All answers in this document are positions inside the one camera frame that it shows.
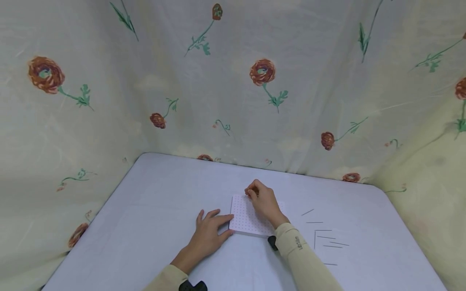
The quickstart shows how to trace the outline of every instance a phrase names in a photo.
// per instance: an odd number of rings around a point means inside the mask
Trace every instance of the green stem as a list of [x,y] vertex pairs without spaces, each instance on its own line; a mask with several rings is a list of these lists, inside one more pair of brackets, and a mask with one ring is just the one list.
[[[378,10],[379,10],[380,6],[382,5],[383,1],[384,0],[380,0],[379,5],[377,6],[376,13],[374,14],[374,18],[372,19],[372,23],[370,25],[369,34],[367,35],[368,40],[370,40],[370,35],[372,34],[372,29],[374,28],[374,22],[376,21],[376,16],[377,16]],[[367,47],[368,46],[369,46],[369,41],[367,42],[366,47],[364,48],[364,51],[363,51],[363,61],[362,61],[362,63],[364,63],[364,58],[366,57],[366,52],[367,52]]]
[[72,99],[78,101],[78,103],[80,104],[80,106],[81,106],[81,105],[88,106],[90,109],[92,109],[92,111],[95,111],[95,110],[89,105],[89,103],[88,103],[87,101],[84,100],[84,98],[82,98],[82,97],[74,97],[74,96],[72,96],[72,95],[70,95],[70,94],[66,94],[65,91],[63,91],[63,88],[62,88],[61,86],[58,87],[58,92],[60,92],[61,94],[65,95],[65,96],[67,96],[67,97],[69,97],[69,98],[72,98]]
[[449,50],[450,48],[452,48],[452,47],[456,46],[457,44],[459,44],[462,40],[463,40],[463,39],[460,39],[459,41],[457,41],[456,43],[454,43],[452,46],[449,46],[449,47],[447,47],[446,49],[444,49],[443,51],[440,51],[440,52],[436,53],[436,54],[433,55],[432,57],[425,59],[424,61],[420,62],[419,64],[415,65],[414,67],[417,68],[417,67],[419,67],[419,66],[421,66],[421,65],[424,65],[425,63],[430,62],[431,60],[433,60],[433,59],[435,59],[436,57],[438,57],[440,54],[446,52],[446,51]]
[[397,149],[398,149],[398,140],[397,140],[396,138],[394,138],[394,139],[392,139],[392,140],[390,141],[390,143],[392,143],[393,141],[395,141],[395,142],[397,143]]
[[212,20],[212,22],[210,23],[209,27],[193,42],[193,44],[191,44],[189,47],[188,47],[188,50],[186,51],[186,54],[185,54],[185,57],[186,55],[188,54],[188,52],[190,50],[192,50],[192,48],[196,45],[196,43],[199,43],[199,40],[209,31],[209,29],[212,27],[212,24],[215,22],[215,20]]
[[163,118],[167,117],[168,113],[170,112],[171,106],[173,105],[173,103],[178,102],[178,99],[177,99],[177,100],[173,100],[173,101],[170,103],[170,105],[168,105],[167,114],[165,114],[165,115],[163,116]]
[[75,180],[75,181],[87,181],[87,180],[89,180],[89,179],[76,179],[76,178],[73,178],[73,177],[67,177],[67,178],[64,178],[62,180],[62,184],[63,184],[64,181],[66,181],[68,179]]
[[217,122],[220,122],[220,124],[221,124],[222,127],[223,127],[223,130],[226,132],[226,134],[227,134],[228,136],[230,136],[230,134],[229,134],[228,131],[226,130],[225,126],[223,126],[222,121],[221,121],[220,119],[217,119],[217,120],[215,121],[215,123],[217,123]]
[[58,87],[58,92],[62,93],[63,95],[65,95],[65,96],[67,96],[67,97],[69,97],[69,98],[72,98],[72,99],[74,99],[74,100],[76,100],[76,101],[78,101],[78,102],[81,102],[81,101],[82,101],[82,98],[78,98],[78,97],[74,97],[74,96],[72,96],[72,95],[70,95],[70,94],[66,94],[66,93],[63,91],[63,88],[62,88],[61,86]]
[[406,190],[407,190],[407,188],[404,188],[404,189],[403,189],[403,190],[401,190],[401,191],[391,190],[391,191],[387,191],[387,192],[385,192],[385,194],[387,194],[387,193],[390,193],[390,192],[397,192],[397,193],[402,193],[402,192],[406,192]]
[[124,6],[123,0],[121,0],[121,4],[123,5],[124,12],[126,13],[126,17],[128,17],[128,11],[126,11],[126,7]]
[[131,25],[131,31],[132,31],[132,32],[134,33],[134,35],[136,36],[136,40],[139,41],[139,38],[137,37],[137,34],[136,34],[136,30],[134,29],[133,22],[132,22],[131,19],[130,19],[130,16],[129,16],[129,14],[128,14],[128,11],[126,11],[126,7],[125,7],[125,5],[124,5],[123,0],[121,0],[121,4],[123,5],[124,13],[126,14],[126,19],[128,20],[129,25]]
[[264,90],[265,90],[265,92],[267,93],[267,95],[270,97],[270,102],[271,102],[275,107],[277,107],[277,112],[280,113],[280,111],[278,110],[278,105],[274,102],[274,98],[275,98],[275,97],[273,97],[272,94],[270,94],[270,93],[267,91],[267,83],[264,83],[264,84],[262,85],[262,87],[264,88]]
[[353,129],[354,129],[356,126],[358,126],[359,124],[363,123],[363,122],[364,122],[366,119],[368,119],[368,118],[369,118],[369,117],[367,116],[367,117],[364,118],[364,120],[361,121],[360,123],[356,123],[355,125],[353,125],[353,126],[352,126],[350,129],[348,129],[348,131],[345,132],[340,138],[335,139],[335,141],[337,142],[337,141],[341,140],[348,132],[350,132],[351,130],[353,130]]

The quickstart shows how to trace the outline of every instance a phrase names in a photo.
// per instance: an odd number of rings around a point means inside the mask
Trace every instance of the hand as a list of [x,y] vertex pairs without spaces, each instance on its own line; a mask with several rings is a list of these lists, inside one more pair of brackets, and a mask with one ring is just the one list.
[[244,189],[244,192],[251,199],[256,212],[270,221],[275,229],[283,223],[290,222],[278,207],[274,191],[262,184],[261,181],[255,179],[251,185]]
[[219,227],[233,219],[233,214],[216,216],[219,213],[220,209],[212,210],[202,219],[204,210],[201,210],[196,219],[196,231],[191,241],[179,252],[172,265],[185,274],[191,273],[202,259],[215,253],[233,234],[233,230],[218,234]]

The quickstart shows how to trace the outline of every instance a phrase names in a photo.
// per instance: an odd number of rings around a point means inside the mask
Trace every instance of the curtain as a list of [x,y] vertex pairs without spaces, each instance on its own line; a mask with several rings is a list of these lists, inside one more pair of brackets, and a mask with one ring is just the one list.
[[44,285],[147,151],[374,184],[465,289],[465,11],[6,0],[0,289]]

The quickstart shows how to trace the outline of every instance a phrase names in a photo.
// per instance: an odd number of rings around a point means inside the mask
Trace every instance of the left hand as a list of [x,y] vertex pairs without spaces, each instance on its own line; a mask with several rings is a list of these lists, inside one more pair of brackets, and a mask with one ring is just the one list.
[[233,219],[233,214],[216,216],[219,213],[220,209],[212,210],[202,219],[204,210],[201,210],[191,241],[179,252],[172,265],[189,274],[202,259],[215,253],[233,234],[233,230],[218,234],[219,227]]

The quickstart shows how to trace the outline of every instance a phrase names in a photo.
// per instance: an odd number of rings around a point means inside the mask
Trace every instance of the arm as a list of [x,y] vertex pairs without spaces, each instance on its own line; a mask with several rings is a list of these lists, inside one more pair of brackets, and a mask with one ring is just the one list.
[[274,191],[259,180],[254,180],[245,189],[245,193],[251,199],[256,212],[267,218],[276,229],[275,245],[289,264],[298,290],[342,291],[327,267],[280,211]]
[[233,219],[233,215],[220,215],[220,209],[210,211],[202,219],[204,211],[201,210],[196,219],[196,232],[189,244],[184,247],[160,274],[143,291],[178,291],[182,283],[188,279],[189,273],[205,257],[216,252],[222,244],[233,234],[227,230],[218,235],[221,225]]
[[291,269],[299,291],[343,291],[339,283],[290,223],[280,225],[276,247]]

